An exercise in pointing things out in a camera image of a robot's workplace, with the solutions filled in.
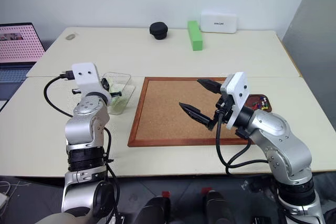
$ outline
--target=green block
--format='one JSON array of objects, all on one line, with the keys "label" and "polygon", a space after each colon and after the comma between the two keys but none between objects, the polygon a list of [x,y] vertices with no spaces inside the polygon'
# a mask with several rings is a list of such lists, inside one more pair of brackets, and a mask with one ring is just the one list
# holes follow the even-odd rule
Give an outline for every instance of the green block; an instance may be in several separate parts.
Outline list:
[{"label": "green block", "polygon": [[190,37],[191,46],[194,51],[200,51],[203,48],[202,33],[198,27],[197,21],[188,22],[188,32]]}]

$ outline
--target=small red object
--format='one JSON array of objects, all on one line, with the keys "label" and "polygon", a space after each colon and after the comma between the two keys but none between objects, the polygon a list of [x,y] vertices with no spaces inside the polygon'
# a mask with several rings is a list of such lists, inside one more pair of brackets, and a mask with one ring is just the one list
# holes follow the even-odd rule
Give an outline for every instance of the small red object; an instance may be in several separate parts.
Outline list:
[{"label": "small red object", "polygon": [[211,190],[212,190],[212,187],[203,187],[201,193],[206,195]]},{"label": "small red object", "polygon": [[170,191],[162,191],[162,197],[170,198]]}]

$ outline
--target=table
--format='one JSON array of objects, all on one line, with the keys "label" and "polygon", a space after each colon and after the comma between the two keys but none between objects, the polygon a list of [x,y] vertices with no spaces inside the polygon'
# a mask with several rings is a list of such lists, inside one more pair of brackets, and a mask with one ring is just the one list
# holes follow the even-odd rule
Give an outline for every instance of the table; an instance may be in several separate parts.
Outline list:
[{"label": "table", "polygon": [[[67,171],[64,127],[66,116],[44,100],[43,88],[51,77],[28,78],[0,113],[0,174],[29,177],[63,177]],[[136,90],[122,115],[111,115],[112,168],[117,176],[222,174],[215,146],[127,147],[143,77],[132,78]],[[300,77],[248,78],[251,93],[264,93],[273,111],[281,114],[293,133],[312,152],[313,171],[335,170],[336,133],[305,81]],[[54,104],[71,113],[80,99],[71,89],[74,81],[59,80],[50,87]],[[226,160],[242,146],[222,146]],[[252,146],[238,162],[265,158]],[[270,172],[267,164],[236,169],[240,173]]]},{"label": "table", "polygon": [[[66,40],[75,34],[73,40]],[[144,28],[69,27],[28,73],[58,76],[78,62],[93,61],[101,74],[132,76],[224,77],[245,71],[248,77],[298,77],[274,31],[202,33],[204,49],[193,51],[185,29],[170,29],[155,40]]]}]

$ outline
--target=cork board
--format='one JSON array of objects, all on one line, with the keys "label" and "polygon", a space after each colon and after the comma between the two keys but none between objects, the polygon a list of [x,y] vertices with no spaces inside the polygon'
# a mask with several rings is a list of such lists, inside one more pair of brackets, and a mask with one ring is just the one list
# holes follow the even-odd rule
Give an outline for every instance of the cork board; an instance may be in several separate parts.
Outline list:
[{"label": "cork board", "polygon": [[[192,120],[179,106],[179,102],[187,103],[213,117],[220,95],[203,88],[197,79],[145,77],[128,147],[214,145],[216,130]],[[221,144],[246,144],[246,140],[223,125]]]}]

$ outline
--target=laptop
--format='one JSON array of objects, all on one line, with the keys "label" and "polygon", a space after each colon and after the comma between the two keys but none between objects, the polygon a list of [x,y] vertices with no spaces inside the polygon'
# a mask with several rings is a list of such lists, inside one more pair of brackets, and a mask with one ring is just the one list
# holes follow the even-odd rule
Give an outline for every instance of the laptop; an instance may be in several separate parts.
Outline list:
[{"label": "laptop", "polygon": [[32,23],[0,24],[0,100],[9,100],[45,50]]}]

